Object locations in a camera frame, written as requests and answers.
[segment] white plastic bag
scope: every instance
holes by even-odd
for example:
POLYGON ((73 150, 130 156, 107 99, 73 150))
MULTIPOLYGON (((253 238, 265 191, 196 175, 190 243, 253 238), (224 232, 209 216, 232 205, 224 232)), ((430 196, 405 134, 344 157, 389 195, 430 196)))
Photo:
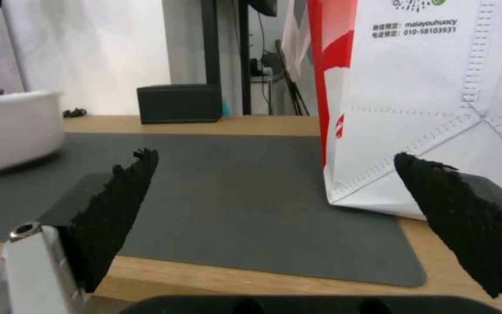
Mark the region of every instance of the white plastic bag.
POLYGON ((309 0, 329 202, 424 219, 401 151, 502 186, 502 0, 309 0))

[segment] wooden table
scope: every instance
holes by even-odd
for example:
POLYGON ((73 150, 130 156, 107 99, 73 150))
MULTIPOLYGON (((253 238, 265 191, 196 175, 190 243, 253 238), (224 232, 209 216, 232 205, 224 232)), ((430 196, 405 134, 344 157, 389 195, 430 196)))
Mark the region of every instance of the wooden table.
MULTIPOLYGON (((141 125, 138 117, 94 116, 68 119, 66 131, 82 133, 184 133, 229 135, 293 135, 318 137, 312 117, 247 116, 218 123, 141 125)), ((460 267, 456 257, 427 223, 399 219, 400 225, 427 273, 419 288, 325 280, 301 276, 232 270, 117 256, 96 295, 138 301, 165 294, 331 294, 331 295, 446 295, 479 300, 502 310, 502 296, 493 300, 460 267)))

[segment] gray desk mat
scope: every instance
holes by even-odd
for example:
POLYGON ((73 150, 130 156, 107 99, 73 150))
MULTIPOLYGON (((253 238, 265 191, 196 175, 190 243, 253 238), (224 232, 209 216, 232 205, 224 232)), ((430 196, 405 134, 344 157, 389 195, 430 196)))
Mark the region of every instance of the gray desk mat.
POLYGON ((156 148, 160 163, 120 254, 417 287, 396 219, 327 203, 318 137, 69 133, 61 153, 0 173, 0 240, 84 175, 156 148))

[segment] black box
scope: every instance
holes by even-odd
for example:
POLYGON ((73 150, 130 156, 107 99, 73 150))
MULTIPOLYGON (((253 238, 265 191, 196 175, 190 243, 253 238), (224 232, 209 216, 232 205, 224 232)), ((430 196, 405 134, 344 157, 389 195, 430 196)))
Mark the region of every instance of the black box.
POLYGON ((141 123, 213 123, 222 116, 217 84, 137 88, 141 123))

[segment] white basin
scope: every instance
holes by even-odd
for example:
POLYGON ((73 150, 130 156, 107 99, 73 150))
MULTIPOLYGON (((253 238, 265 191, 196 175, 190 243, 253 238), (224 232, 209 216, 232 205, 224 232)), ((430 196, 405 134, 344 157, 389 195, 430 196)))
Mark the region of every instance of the white basin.
POLYGON ((58 92, 0 96, 0 170, 49 155, 64 143, 58 92))

